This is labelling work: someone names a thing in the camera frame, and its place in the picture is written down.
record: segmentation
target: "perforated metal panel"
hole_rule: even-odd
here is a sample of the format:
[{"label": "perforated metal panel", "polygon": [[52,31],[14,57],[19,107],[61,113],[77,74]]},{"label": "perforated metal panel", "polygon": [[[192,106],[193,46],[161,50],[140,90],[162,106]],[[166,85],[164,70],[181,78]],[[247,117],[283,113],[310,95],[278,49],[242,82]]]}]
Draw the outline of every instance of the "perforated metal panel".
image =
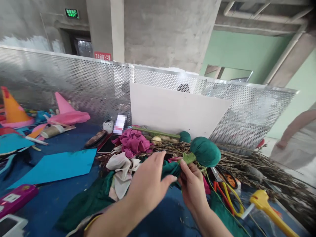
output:
[{"label": "perforated metal panel", "polygon": [[140,65],[0,46],[0,85],[7,86],[27,108],[57,108],[54,92],[59,91],[76,110],[90,114],[89,122],[101,124],[124,113],[130,125],[129,82],[232,100],[210,139],[250,149],[264,138],[296,93]]}]

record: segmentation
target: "teal paper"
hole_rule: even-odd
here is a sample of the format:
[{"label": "teal paper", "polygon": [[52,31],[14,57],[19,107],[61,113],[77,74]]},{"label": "teal paper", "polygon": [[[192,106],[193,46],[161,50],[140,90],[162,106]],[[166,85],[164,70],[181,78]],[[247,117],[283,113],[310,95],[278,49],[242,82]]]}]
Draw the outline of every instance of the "teal paper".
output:
[{"label": "teal paper", "polygon": [[0,154],[9,153],[11,151],[33,145],[35,145],[34,142],[31,142],[16,133],[9,133],[0,136]]},{"label": "teal paper", "polygon": [[96,149],[44,156],[38,164],[7,189],[22,184],[41,184],[72,178],[90,172]]}]

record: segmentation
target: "green exit sign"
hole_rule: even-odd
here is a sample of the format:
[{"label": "green exit sign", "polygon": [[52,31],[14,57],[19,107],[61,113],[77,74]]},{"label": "green exit sign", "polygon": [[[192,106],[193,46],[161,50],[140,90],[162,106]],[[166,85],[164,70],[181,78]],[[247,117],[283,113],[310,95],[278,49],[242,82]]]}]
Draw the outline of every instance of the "green exit sign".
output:
[{"label": "green exit sign", "polygon": [[79,19],[78,10],[65,8],[65,11],[66,11],[66,16],[67,16],[67,17]]}]

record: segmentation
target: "hand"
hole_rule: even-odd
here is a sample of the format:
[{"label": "hand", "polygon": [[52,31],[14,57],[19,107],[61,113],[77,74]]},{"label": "hand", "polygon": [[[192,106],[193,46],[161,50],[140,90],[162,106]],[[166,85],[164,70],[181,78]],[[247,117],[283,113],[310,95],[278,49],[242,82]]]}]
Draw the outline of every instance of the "hand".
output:
[{"label": "hand", "polygon": [[204,189],[203,175],[195,164],[187,165],[181,160],[182,169],[179,183],[182,189],[183,200],[192,214],[202,210],[205,206],[209,207]]},{"label": "hand", "polygon": [[285,148],[286,148],[286,146],[287,146],[287,142],[286,141],[279,141],[277,144],[276,144],[276,146],[278,147],[278,148],[280,148],[281,150],[284,150]]},{"label": "hand", "polygon": [[177,181],[173,175],[161,180],[166,152],[155,152],[135,172],[126,197],[150,213],[166,195],[169,186]]}]

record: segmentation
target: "yellow glue gun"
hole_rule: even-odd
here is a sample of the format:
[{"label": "yellow glue gun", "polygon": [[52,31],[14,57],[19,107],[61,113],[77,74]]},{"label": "yellow glue gun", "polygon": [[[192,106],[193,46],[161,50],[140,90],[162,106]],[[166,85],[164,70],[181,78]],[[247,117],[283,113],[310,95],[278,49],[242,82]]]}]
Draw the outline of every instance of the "yellow glue gun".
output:
[{"label": "yellow glue gun", "polygon": [[268,199],[269,196],[267,195],[266,191],[257,190],[250,198],[251,205],[245,211],[244,217],[246,217],[246,215],[255,206],[257,209],[263,210],[287,237],[299,237],[298,234],[296,234],[272,209],[272,207],[268,203]]}]

